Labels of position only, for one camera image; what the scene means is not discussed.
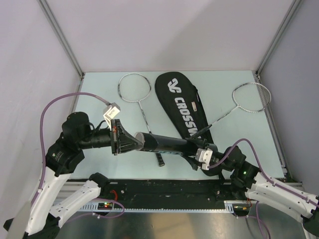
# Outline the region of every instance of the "gray wall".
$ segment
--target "gray wall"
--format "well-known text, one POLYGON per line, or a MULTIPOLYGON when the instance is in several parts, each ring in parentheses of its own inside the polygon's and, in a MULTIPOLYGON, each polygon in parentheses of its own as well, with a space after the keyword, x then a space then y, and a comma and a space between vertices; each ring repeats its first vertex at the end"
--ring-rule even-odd
MULTIPOLYGON (((39 120, 55 97, 74 92, 79 78, 35 0, 0 7, 0 238, 35 190, 41 173, 39 120)), ((59 136, 71 99, 45 117, 46 149, 59 136)))
POLYGON ((319 1, 306 0, 261 73, 292 175, 319 194, 319 1))

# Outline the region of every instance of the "white wall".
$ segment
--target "white wall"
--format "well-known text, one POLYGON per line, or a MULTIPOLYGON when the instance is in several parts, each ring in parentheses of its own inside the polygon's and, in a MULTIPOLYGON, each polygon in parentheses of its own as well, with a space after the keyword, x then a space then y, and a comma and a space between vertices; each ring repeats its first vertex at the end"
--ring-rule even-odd
POLYGON ((49 0, 85 72, 256 70, 293 0, 49 0))
MULTIPOLYGON (((0 238, 2 225, 31 196, 41 172, 39 119, 53 98, 74 92, 79 78, 37 1, 0 7, 0 238)), ((46 148, 61 131, 71 99, 45 118, 46 148)))
POLYGON ((319 194, 319 1, 304 1, 261 74, 289 169, 319 194))

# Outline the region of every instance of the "white logo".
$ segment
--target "white logo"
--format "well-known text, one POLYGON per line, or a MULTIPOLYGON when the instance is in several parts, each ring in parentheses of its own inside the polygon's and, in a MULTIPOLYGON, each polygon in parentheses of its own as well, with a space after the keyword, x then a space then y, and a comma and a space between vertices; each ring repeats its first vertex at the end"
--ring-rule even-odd
POLYGON ((169 91, 173 93, 181 93, 180 87, 176 86, 177 84, 178 84, 177 79, 176 78, 172 79, 167 85, 169 88, 169 91))

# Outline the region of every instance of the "badminton racket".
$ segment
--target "badminton racket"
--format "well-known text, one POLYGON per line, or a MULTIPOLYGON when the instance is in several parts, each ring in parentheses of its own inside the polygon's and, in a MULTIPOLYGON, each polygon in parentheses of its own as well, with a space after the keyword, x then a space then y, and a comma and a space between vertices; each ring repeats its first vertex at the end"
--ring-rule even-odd
MULTIPOLYGON (((152 89, 152 87, 151 87, 150 81, 145 76, 143 76, 139 73, 128 73, 125 76, 123 76, 118 83, 118 93, 123 101, 126 101, 128 103, 139 103, 139 106, 140 106, 140 109, 141 109, 141 112, 142 112, 142 115, 143 115, 143 118, 144 118, 144 121, 145 121, 146 127, 148 128, 149 133, 152 133, 152 132, 151 132, 149 123, 146 119, 145 113, 143 111, 141 101, 145 100, 150 95, 151 89, 152 89), (143 95, 143 97, 136 96, 136 94, 134 94, 132 89, 128 89, 129 84, 127 84, 127 83, 129 81, 131 81, 130 85, 132 85, 132 82, 134 84, 139 85, 139 87, 140 87, 139 90, 142 92, 141 94, 143 95)), ((164 166, 165 163, 164 163, 164 160, 163 160, 161 154, 155 153, 155 155, 156 155, 156 158, 158 159, 159 166, 160 167, 164 166)))
POLYGON ((248 82, 238 86, 233 91, 232 99, 235 103, 235 107, 224 114, 222 117, 214 121, 212 124, 225 118, 237 108, 240 108, 243 111, 249 113, 258 113, 264 111, 271 101, 271 93, 262 84, 248 82), (259 95, 260 101, 255 100, 255 98, 253 97, 255 94, 259 95))

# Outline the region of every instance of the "white backdrop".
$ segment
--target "white backdrop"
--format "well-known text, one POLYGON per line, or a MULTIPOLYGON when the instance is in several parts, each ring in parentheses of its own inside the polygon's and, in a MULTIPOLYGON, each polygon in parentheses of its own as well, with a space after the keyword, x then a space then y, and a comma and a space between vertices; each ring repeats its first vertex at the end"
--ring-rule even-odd
POLYGON ((293 0, 49 0, 84 72, 256 70, 293 0))
MULTIPOLYGON (((35 1, 2 1, 0 8, 0 238, 35 190, 41 173, 39 121, 44 106, 74 92, 79 78, 35 1)), ((71 106, 48 110, 46 149, 59 137, 71 106)))

